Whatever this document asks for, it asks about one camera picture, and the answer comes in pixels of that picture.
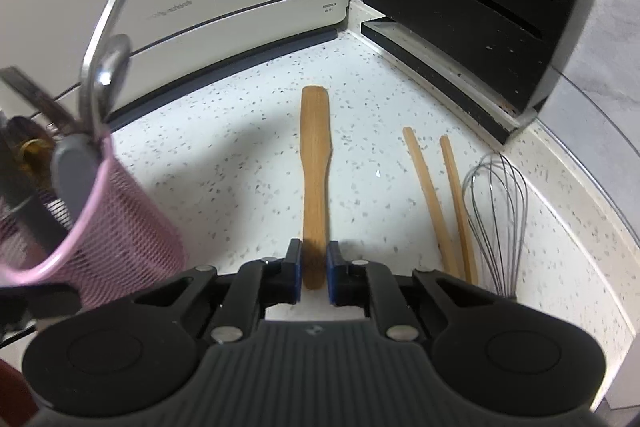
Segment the white quartz countertop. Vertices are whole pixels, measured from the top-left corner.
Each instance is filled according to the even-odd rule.
[[[382,261],[397,274],[441,268],[402,128],[415,130],[455,241],[438,140],[449,135],[461,176],[489,148],[349,32],[149,113],[114,134],[116,154],[178,226],[192,266],[212,264],[229,273],[251,259],[282,257],[289,240],[302,233],[298,133],[300,96],[310,84],[326,87],[330,98],[330,238],[340,242],[346,259]],[[526,158],[524,165],[538,171],[539,161]],[[616,369],[632,334],[606,282],[535,190],[529,204],[519,300],[589,331]],[[329,306],[326,290],[303,293],[302,304],[268,313],[287,319],[362,314]]]

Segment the wooden chopsticks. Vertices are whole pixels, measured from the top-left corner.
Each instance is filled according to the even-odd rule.
[[[460,244],[462,246],[462,259],[464,266],[463,274],[461,274],[460,268],[458,267],[458,261],[456,260],[453,243],[449,237],[449,231],[447,230],[447,225],[442,214],[442,208],[438,201],[435,188],[433,187],[433,181],[431,180],[429,169],[424,160],[424,156],[422,155],[422,151],[420,150],[418,140],[416,139],[411,127],[405,127],[402,130],[402,135],[404,136],[404,140],[409,148],[409,154],[414,162],[415,171],[418,174],[418,180],[420,181],[420,187],[422,188],[422,193],[424,194],[424,198],[429,208],[431,222],[433,223],[433,228],[438,240],[438,247],[440,248],[440,254],[442,256],[443,268],[447,273],[454,277],[461,278],[462,275],[464,275],[467,282],[477,284],[478,269],[476,266],[476,258],[474,256],[473,243],[468,227],[458,168],[456,167],[449,137],[444,135],[440,138],[440,147],[442,148],[442,155],[444,156],[444,162],[447,167],[447,176],[449,177],[449,186],[453,195],[453,204],[456,211],[458,231],[460,233]]]

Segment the whisk wires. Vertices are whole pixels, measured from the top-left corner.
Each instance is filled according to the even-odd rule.
[[[529,208],[524,176],[502,154],[489,153],[467,173],[462,191],[495,292],[514,299]]]

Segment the pink mesh utensil holder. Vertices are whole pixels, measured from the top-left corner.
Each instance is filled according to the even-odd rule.
[[[85,308],[94,308],[184,268],[180,235],[114,158],[110,135],[102,141],[102,156],[84,209],[48,257],[0,200],[1,283],[66,282],[79,290]],[[63,203],[48,206],[64,223]]]

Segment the bamboo spatula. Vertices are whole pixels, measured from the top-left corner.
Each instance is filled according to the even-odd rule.
[[[327,243],[326,175],[331,157],[329,95],[324,87],[302,89],[300,158],[305,175],[302,228],[302,279],[310,290],[325,277]]]

